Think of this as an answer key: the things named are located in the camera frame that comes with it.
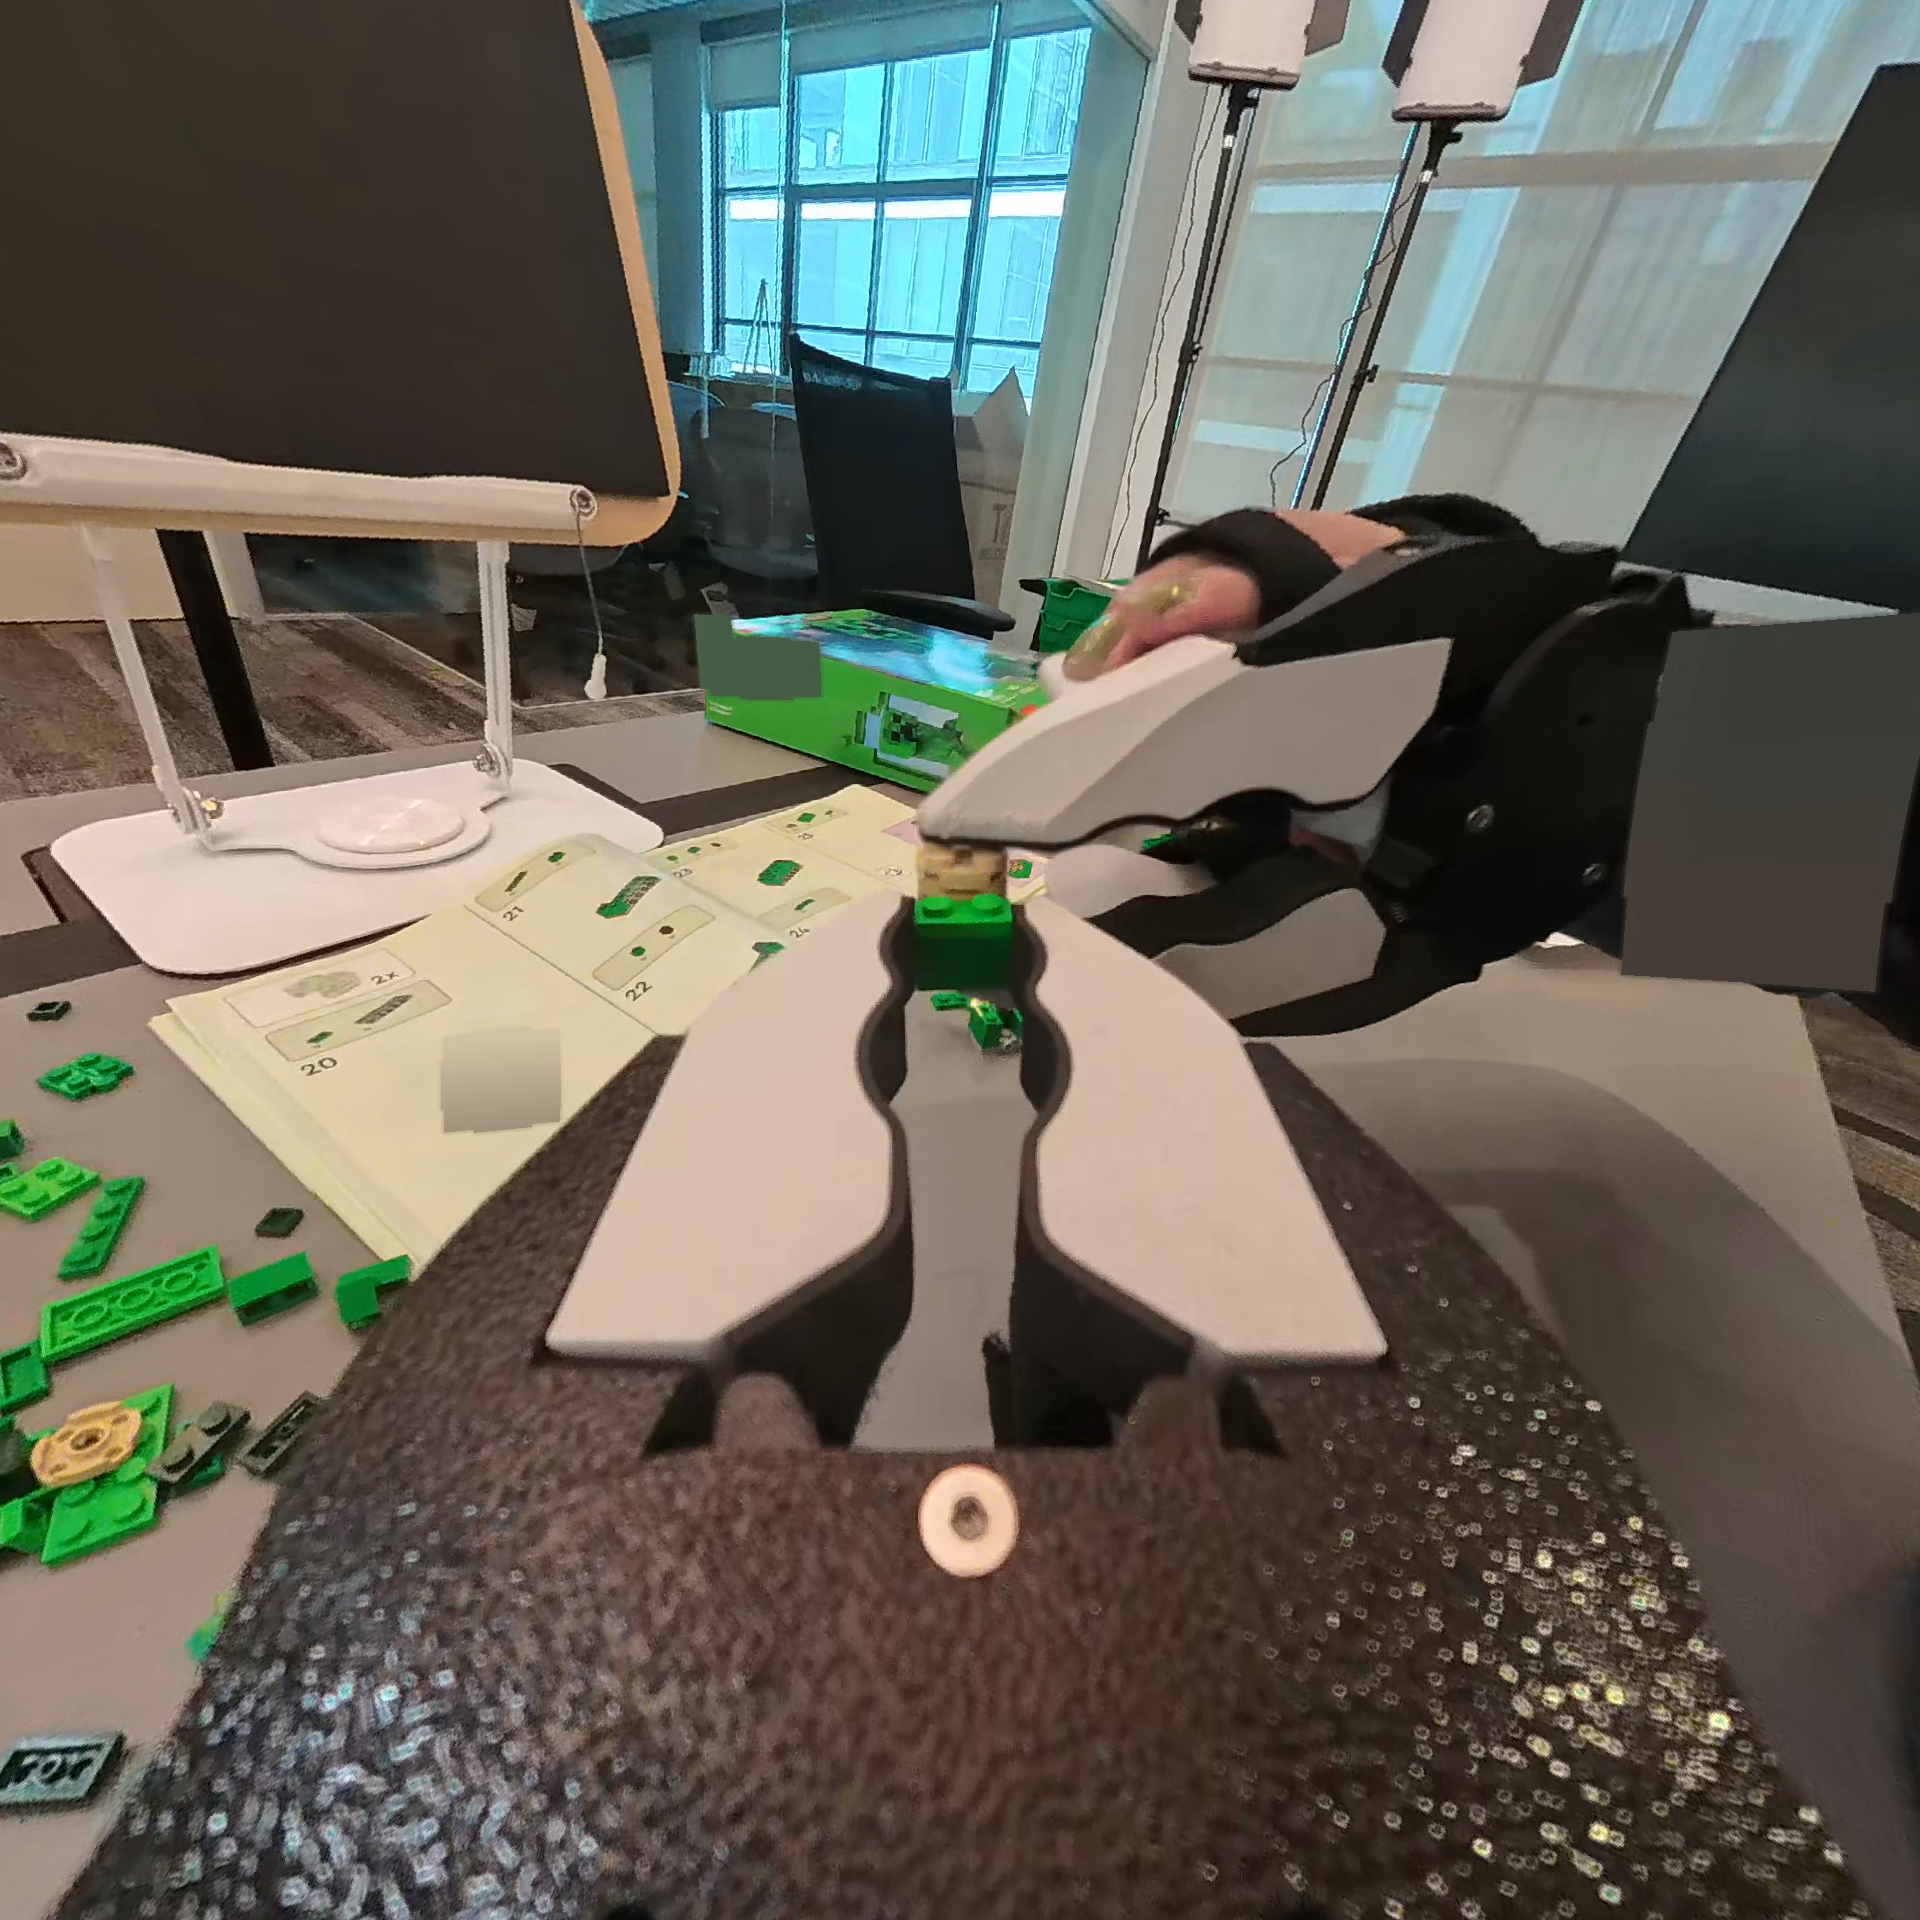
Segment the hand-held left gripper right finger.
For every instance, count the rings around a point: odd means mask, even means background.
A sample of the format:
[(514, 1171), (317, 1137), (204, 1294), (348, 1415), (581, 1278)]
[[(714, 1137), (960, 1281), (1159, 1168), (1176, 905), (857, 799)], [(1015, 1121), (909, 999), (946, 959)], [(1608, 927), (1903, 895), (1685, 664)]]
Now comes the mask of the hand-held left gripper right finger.
[(1021, 1174), (1050, 1278), (1173, 1367), (1375, 1364), (1388, 1340), (1240, 1035), (1196, 990), (1033, 903), (1025, 1064), (1053, 1068)]

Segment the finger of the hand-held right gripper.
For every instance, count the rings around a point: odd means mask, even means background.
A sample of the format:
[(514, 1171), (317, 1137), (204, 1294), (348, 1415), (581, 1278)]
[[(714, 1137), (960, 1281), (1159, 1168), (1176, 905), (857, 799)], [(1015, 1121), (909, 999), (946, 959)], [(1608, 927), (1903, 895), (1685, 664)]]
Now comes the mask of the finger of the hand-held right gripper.
[(1274, 793), (1311, 810), (1369, 795), (1425, 728), (1452, 642), (1245, 664), (1183, 639), (1063, 683), (919, 807), (925, 844), (1058, 851)]
[(1320, 849), (1216, 875), (1202, 862), (1110, 846), (1047, 858), (1047, 898), (1097, 923), (1244, 1032), (1375, 972), (1385, 922), (1356, 864)]

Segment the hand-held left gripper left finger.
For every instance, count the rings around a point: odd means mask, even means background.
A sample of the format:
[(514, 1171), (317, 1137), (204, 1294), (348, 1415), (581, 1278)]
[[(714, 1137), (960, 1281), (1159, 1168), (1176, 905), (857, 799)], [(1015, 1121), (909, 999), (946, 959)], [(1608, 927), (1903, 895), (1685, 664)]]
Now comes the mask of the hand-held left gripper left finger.
[(865, 1250), (894, 1208), (892, 1097), (857, 1057), (898, 1009), (905, 902), (841, 908), (690, 1024), (544, 1345), (708, 1363)]

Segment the green toy brick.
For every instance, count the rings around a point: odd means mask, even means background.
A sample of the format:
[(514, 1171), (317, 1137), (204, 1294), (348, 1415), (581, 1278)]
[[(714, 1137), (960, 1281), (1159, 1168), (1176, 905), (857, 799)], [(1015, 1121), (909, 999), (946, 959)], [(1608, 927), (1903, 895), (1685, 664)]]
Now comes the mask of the green toy brick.
[(1012, 982), (1017, 916), (1002, 895), (913, 902), (911, 963), (920, 992), (982, 994)]

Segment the person's right hand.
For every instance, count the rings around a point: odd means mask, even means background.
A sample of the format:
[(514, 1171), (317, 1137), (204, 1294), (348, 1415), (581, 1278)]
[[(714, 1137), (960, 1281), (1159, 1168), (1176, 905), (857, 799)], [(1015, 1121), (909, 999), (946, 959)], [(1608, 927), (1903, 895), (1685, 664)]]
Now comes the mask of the person's right hand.
[(1223, 513), (1167, 537), (1073, 644), (1042, 668), (1042, 687), (1056, 692), (1097, 679), (1189, 635), (1254, 634), (1342, 569), (1405, 540), (1528, 536), (1517, 515), (1458, 495), (1400, 497), (1351, 513)]

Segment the pale instruction booklet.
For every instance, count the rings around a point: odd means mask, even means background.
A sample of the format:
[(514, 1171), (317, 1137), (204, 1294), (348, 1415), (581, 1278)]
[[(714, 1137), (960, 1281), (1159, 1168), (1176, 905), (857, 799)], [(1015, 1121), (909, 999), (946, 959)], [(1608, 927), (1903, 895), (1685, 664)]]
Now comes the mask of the pale instruction booklet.
[(366, 1249), (423, 1264), (650, 1040), (850, 903), (911, 896), (919, 840), (869, 785), (647, 854), (578, 833), (150, 1030)]

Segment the green toy set box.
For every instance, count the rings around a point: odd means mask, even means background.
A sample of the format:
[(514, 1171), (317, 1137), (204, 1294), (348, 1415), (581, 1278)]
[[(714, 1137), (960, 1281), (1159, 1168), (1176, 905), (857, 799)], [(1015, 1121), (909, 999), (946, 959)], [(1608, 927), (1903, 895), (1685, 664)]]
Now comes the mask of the green toy set box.
[(696, 616), (711, 726), (920, 793), (1044, 704), (1040, 659), (870, 610)]

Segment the white cardboard box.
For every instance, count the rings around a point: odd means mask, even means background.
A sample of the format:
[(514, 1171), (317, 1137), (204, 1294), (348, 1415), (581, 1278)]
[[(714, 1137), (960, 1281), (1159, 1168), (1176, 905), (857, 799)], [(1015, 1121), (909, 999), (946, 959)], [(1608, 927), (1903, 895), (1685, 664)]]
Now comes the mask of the white cardboard box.
[(952, 399), (952, 443), (962, 489), (968, 555), (982, 598), (997, 592), (1012, 537), (1023, 463), (1025, 399), (1015, 370), (989, 391)]

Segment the black office chair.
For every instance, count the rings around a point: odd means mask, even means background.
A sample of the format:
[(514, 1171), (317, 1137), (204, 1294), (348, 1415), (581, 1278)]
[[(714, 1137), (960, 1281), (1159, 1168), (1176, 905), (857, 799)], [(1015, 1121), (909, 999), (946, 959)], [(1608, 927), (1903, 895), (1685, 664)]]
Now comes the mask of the black office chair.
[(1012, 616), (976, 598), (944, 377), (869, 369), (786, 335), (823, 601), (993, 639)]

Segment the black monitor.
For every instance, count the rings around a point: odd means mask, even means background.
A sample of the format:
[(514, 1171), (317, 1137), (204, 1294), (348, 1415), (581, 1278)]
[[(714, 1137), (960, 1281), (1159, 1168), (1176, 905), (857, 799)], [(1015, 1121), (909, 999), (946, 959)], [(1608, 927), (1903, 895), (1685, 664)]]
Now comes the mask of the black monitor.
[(1622, 547), (1918, 610), (1918, 66), (1868, 83)]

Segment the pile of green bricks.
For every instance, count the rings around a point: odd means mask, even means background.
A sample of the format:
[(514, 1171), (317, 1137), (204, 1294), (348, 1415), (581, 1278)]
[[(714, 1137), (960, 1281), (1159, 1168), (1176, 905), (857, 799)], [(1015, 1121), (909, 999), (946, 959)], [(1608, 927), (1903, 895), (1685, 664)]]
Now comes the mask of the pile of green bricks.
[(21, 1431), (15, 1415), (47, 1402), (54, 1372), (73, 1360), (214, 1305), (253, 1328), (314, 1300), (319, 1278), (308, 1256), (282, 1256), (231, 1276), (216, 1247), (112, 1278), (108, 1270), (144, 1198), (144, 1177), (105, 1177), (62, 1158), (26, 1162), (26, 1151), (15, 1121), (5, 1121), (5, 1218), (37, 1225), (78, 1202), (86, 1202), (86, 1211), (63, 1249), (58, 1294), (38, 1310), (37, 1335), (5, 1346), (2, 1548), (63, 1568), (148, 1532), (168, 1499), (209, 1486), (232, 1465), (255, 1480), (274, 1478), (302, 1447), (325, 1402), (302, 1392), (265, 1422), (260, 1435), (249, 1435), (249, 1410), (231, 1402), (177, 1420), (168, 1383), (109, 1399), (141, 1409), (137, 1454), (121, 1471), (63, 1491), (37, 1484), (29, 1451), (31, 1440), (69, 1412), (38, 1431)]

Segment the black light stand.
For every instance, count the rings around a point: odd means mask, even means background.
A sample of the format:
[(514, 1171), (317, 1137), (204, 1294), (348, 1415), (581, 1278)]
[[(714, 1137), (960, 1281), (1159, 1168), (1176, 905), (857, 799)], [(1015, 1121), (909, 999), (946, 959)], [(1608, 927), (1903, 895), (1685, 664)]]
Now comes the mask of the black light stand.
[(1143, 507), (1138, 569), (1145, 567), (1161, 529), (1167, 526), (1167, 473), (1212, 321), (1231, 207), (1245, 174), (1244, 137), (1263, 96), (1295, 90), (1308, 58), (1340, 44), (1346, 14), (1346, 6), (1314, 2), (1202, 2), (1196, 11), (1189, 81), (1220, 96), (1220, 123), (1212, 137), (1216, 168), (1206, 220), (1197, 238), (1183, 331), (1173, 362), (1159, 454)]
[(1465, 129), (1505, 120), (1525, 88), (1557, 76), (1578, 11), (1578, 2), (1405, 2), (1399, 9), (1383, 74), (1396, 90), (1391, 120), (1408, 137), (1303, 446), (1294, 507), (1318, 511), (1328, 499), (1340, 451), (1375, 375), (1409, 236), (1444, 156)]

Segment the black metal table leg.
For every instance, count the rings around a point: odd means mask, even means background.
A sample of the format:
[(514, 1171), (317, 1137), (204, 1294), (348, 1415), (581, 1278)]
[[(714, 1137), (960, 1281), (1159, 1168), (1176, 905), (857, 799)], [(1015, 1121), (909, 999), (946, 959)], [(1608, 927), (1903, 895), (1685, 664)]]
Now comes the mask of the black metal table leg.
[(231, 768), (274, 768), (269, 735), (255, 706), (208, 537), (194, 531), (158, 531), (158, 544)]

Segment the dark printed tile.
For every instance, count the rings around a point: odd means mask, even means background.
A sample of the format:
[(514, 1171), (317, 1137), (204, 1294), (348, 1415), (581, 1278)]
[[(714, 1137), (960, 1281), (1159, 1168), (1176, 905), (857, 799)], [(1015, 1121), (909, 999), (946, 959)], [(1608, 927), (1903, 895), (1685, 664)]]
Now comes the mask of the dark printed tile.
[(122, 1759), (125, 1735), (26, 1735), (2, 1754), (0, 1808), (24, 1815), (81, 1808)]

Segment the white stand with black panel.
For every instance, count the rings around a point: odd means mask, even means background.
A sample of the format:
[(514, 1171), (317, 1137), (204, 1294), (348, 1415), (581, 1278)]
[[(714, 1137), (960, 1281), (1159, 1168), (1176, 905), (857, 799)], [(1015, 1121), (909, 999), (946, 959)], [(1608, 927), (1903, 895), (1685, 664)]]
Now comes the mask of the white stand with black panel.
[[(5, 6), (5, 526), (80, 544), (159, 807), (53, 858), (148, 970), (231, 977), (450, 903), (613, 807), (514, 770), (514, 544), (680, 488), (607, 65), (578, 6)], [(463, 760), (180, 779), (109, 536), (465, 543)]]

